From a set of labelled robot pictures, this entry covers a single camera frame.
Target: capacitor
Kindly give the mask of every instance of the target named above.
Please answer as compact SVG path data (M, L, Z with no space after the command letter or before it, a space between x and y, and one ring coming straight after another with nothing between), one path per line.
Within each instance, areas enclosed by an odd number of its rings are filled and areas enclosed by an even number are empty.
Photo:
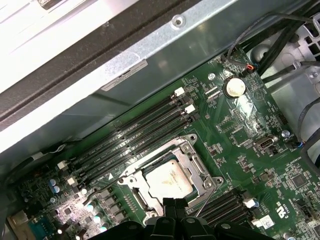
M50 183L50 185L53 187L53 186L55 186L55 185L57 185L58 183L60 182L60 180L59 180L59 178L51 178L50 180L49 180L49 183Z
M68 223L63 224L61 227L59 227L57 231L58 234L63 234L69 227L70 225Z
M236 99L245 94L246 84L240 78L234 77L226 80L223 85L224 94L231 99Z
M62 189L60 188L60 185L55 185L54 187L53 187L53 192L54 193L59 193L60 191L61 191Z
M284 234L283 234L283 239L285 239L285 240L297 240L294 236L292 236L290 233L288 233L288 232L285 232Z
M98 212L95 216L94 216L94 218L93 218L93 221L96 223L96 224L98 224L98 223L100 223L101 222L101 219L103 218L103 213L102 212Z
M107 231L110 228L109 223L105 222L101 227L100 227L100 232L103 233Z
M81 231L75 236L76 240L81 240L85 236L87 230L86 229L81 229Z
M89 212L93 212L95 207L97 206L96 202L95 201L92 201L88 204L88 206L86 206L86 209L89 211Z

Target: integrated circuit chip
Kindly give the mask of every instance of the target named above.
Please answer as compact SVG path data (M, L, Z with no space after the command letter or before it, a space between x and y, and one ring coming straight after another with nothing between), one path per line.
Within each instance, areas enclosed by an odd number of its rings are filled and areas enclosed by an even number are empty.
M163 198L182 199L193 192L188 178L174 159L157 167L145 178L150 185L149 193L161 202Z
M315 233L320 237L320 225L314 227Z
M70 210L70 208L67 208L67 209L64 210L64 213L65 213L66 215L69 215L69 214L72 213L72 211Z
M300 188L302 185L304 185L307 182L307 180L302 174L292 178L292 181L297 188Z
M92 219L91 219L91 217L86 217L85 218L85 222L87 223L87 224L89 224L89 223L91 223L92 222Z

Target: black cable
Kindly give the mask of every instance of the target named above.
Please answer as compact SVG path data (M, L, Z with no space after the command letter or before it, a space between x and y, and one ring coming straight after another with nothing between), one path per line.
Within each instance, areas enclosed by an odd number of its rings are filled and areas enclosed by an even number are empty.
M311 17L320 11L320 4L317 4L312 9L304 14L305 17ZM273 64L280 52L284 49L288 41L296 34L296 31L303 25L301 21L294 22L287 26L279 36L279 38L272 45L270 50L266 52L260 61L257 73L261 76Z
M302 110L302 112L300 113L299 119L298 119L298 134L297 134L297 138L299 142L302 142L302 137L301 137L301 131L302 131L302 124L304 122L304 119L307 115L307 113L309 112L309 110L315 105L320 103L320 97L318 97L316 100L312 101L311 103L309 103L307 106L305 106L305 108Z
M12 180L12 177L15 175L15 173L21 171L23 168L25 168L28 164L30 164L33 161L34 159L32 157L29 157L23 162L19 163L17 166L15 166L13 169L11 169L5 176L2 187L5 189Z
M316 67L320 67L320 61L302 61L300 62L302 66L304 67L310 67L310 66L316 66ZM291 65L288 66L282 70L280 70L279 72L277 72L274 75L268 76L266 78L263 78L262 81L266 84L266 83L270 83L273 80L276 80L278 78L281 78L289 73L291 73L292 71L296 70L295 66Z
M309 168L320 177L320 169L316 167L311 158L308 155L308 150L320 140L320 128L312 134L311 137L304 143L303 148L301 149L301 157L305 161L305 163L309 166Z
M318 2L318 0L309 1L305 5L301 6L298 10L292 12L291 14L301 16L301 15L305 14L307 11L309 11L310 8L313 7L317 2ZM292 23L292 20L282 19L282 20L274 23L273 25L267 27L263 31L257 33L256 35L249 38L248 40L244 41L243 43L241 43L240 46L247 53L251 49L253 49L255 46L257 46L258 44L263 42L265 39L268 39L271 36L273 36L274 34L280 32L281 30L286 28L291 23Z
M227 53L227 59L229 60L230 63L234 64L234 65L238 65L238 66L243 66L243 67L247 67L248 63L243 63L243 62L239 62L239 61L235 61L233 59L231 59L231 55L235 49L235 47L241 42L242 39L245 38L245 36L255 27L257 26L259 23L261 23L262 21L264 21L266 18L269 18L271 16L278 16L278 17L282 17L282 18L286 18L286 19L291 19L291 20L297 20L297 21L301 21L301 22L305 22L305 23L313 23L313 20L307 17L303 17L303 16L295 16L295 15L290 15L290 14L285 14L285 13L278 13L278 12L268 12L267 14L263 15L262 17L260 17L258 20L256 20L253 24L251 24L243 33L241 33L241 35L234 41L234 43L231 45L231 47L228 50Z

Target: screw hole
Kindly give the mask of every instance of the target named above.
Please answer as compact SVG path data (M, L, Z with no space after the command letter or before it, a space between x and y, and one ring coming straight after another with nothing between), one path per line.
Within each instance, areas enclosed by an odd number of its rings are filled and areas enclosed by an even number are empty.
M179 26L181 24L181 20L179 19L175 20L175 24Z

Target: screw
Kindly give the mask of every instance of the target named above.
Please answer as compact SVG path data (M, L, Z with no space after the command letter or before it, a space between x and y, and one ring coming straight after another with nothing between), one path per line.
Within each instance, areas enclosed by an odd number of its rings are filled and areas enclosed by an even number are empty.
M189 224L194 224L196 222L196 220L194 220L193 218L188 218L186 220L186 222L189 223Z
M208 179L204 181L204 188L209 189L212 186L212 182Z
M216 75L214 74L214 73L210 73L209 75L208 75L208 79L210 80L210 81L212 81L213 79L215 79L216 78Z
M229 224L226 224L226 223L221 224L221 227L223 229L230 229L231 228L231 226Z
M282 132L281 132L281 136L283 137L283 138L288 138L288 137L290 137L290 135L291 135L291 133L288 131L288 130L283 130Z
M188 150L189 150L189 146L188 146L188 145L183 145L183 149L184 149L185 151L188 151Z
M309 77L315 79L316 77L318 77L318 73L314 71L309 75Z

